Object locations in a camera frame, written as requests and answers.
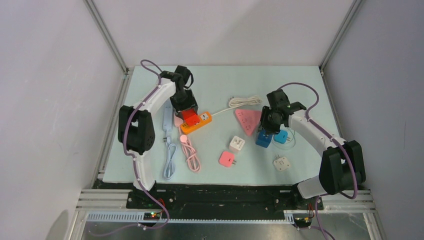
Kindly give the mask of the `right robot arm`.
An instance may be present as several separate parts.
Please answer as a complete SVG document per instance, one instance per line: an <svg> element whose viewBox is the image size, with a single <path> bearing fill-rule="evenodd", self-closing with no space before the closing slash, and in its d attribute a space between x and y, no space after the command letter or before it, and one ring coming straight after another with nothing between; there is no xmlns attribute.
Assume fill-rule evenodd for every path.
<svg viewBox="0 0 424 240"><path fill-rule="evenodd" d="M291 204L303 209L311 198L341 194L349 199L358 195L358 186L366 180L361 145L331 134L310 116L310 109L300 102L290 102L282 89L267 94L258 125L259 135L277 135L285 126L300 134L320 155L317 176L296 183Z"/></svg>

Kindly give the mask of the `orange power strip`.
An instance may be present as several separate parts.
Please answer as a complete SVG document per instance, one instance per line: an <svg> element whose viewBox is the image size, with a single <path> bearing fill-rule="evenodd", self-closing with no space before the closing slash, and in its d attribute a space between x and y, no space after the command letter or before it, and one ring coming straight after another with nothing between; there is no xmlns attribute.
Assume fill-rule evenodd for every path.
<svg viewBox="0 0 424 240"><path fill-rule="evenodd" d="M212 119L213 118L210 112L206 111L198 115L198 121L195 124L189 125L188 123L184 122L180 125L180 129L185 135L188 135L208 125L212 122Z"/></svg>

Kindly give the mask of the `red cube socket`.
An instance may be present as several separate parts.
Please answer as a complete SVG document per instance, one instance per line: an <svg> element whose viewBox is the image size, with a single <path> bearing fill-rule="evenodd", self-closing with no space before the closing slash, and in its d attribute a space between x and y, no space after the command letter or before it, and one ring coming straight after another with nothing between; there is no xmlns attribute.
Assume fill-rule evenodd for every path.
<svg viewBox="0 0 424 240"><path fill-rule="evenodd" d="M182 118L183 118L184 122L189 127L195 126L195 125L199 124L200 121L201 121L197 112L193 108L188 109L188 110L183 110L181 112L181 114L182 114Z"/></svg>

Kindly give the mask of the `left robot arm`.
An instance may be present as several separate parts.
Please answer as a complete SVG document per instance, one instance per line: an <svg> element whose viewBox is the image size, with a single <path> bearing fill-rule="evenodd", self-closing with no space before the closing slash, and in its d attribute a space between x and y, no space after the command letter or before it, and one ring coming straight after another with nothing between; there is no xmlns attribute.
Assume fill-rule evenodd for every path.
<svg viewBox="0 0 424 240"><path fill-rule="evenodd" d="M162 71L158 80L139 102L123 105L118 112L118 141L122 143L124 154L133 158L134 186L142 190L138 201L145 208L157 204L158 195L151 188L156 180L152 174L149 150L155 142L153 117L158 110L170 101L174 115L189 126L200 122L198 103L190 89L194 82L191 71L178 65L175 71Z"/></svg>

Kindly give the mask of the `white cube socket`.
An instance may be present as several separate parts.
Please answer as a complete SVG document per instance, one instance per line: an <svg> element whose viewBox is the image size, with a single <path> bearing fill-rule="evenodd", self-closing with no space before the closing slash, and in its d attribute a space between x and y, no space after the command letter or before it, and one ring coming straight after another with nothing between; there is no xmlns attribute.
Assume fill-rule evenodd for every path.
<svg viewBox="0 0 424 240"><path fill-rule="evenodd" d="M233 153L236 153L237 154L237 153L239 153L242 150L242 148L244 147L245 143L246 143L246 141L243 138L235 135L232 138L232 140L230 141L230 143L228 145L228 149L230 151L232 151Z"/></svg>

